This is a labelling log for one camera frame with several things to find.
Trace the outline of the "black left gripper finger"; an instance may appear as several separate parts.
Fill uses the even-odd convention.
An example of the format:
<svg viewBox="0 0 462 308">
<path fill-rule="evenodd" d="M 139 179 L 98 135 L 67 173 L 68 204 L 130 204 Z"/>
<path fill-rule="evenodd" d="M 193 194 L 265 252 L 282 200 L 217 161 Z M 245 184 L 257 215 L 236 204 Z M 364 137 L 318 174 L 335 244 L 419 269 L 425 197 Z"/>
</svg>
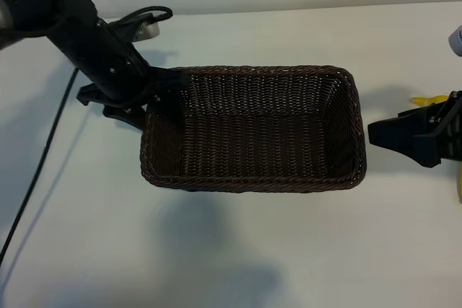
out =
<svg viewBox="0 0 462 308">
<path fill-rule="evenodd" d="M 106 118 L 114 119 L 132 126 L 140 131 L 144 130 L 146 111 L 143 107 L 132 107 L 120 109 L 106 105 L 103 108 L 103 115 Z"/>
<path fill-rule="evenodd" d="M 151 68 L 152 99 L 175 96 L 188 86 L 188 75 L 182 69 Z"/>
</svg>

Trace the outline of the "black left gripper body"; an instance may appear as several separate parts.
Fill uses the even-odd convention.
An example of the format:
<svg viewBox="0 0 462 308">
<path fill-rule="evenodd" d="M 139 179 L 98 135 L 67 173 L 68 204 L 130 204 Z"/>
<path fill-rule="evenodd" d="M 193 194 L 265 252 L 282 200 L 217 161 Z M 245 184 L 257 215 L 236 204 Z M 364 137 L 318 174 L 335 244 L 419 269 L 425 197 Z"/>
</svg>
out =
<svg viewBox="0 0 462 308">
<path fill-rule="evenodd" d="M 117 108 L 143 100 L 157 73 L 138 53 L 115 51 L 79 52 L 77 68 L 92 82 L 79 90 L 77 99 L 83 105 L 97 102 Z"/>
</svg>

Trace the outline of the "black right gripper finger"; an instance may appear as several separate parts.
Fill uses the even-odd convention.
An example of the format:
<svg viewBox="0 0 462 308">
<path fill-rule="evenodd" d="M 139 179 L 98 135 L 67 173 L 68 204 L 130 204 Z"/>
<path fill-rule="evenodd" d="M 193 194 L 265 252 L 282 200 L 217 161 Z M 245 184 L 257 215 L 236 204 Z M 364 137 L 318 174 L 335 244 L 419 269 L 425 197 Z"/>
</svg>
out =
<svg viewBox="0 0 462 308">
<path fill-rule="evenodd" d="M 429 133 L 434 129 L 435 121 L 430 119 L 436 116 L 441 104 L 446 100 L 412 100 L 417 108 L 403 111 L 394 118 L 379 120 L 367 126 L 369 141 L 373 131 L 398 131 L 411 135 Z"/>
<path fill-rule="evenodd" d="M 414 160 L 423 167 L 435 167 L 441 163 L 435 141 L 420 135 L 398 131 L 373 131 L 370 143 Z"/>
</svg>

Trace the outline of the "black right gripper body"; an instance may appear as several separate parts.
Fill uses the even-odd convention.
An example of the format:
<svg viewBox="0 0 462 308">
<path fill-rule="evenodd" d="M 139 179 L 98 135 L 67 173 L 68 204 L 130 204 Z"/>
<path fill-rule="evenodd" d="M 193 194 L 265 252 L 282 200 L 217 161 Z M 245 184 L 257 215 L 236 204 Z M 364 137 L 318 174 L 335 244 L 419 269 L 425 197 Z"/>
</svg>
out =
<svg viewBox="0 0 462 308">
<path fill-rule="evenodd" d="M 461 161 L 461 91 L 450 94 L 433 120 L 437 155 L 441 159 Z"/>
</svg>

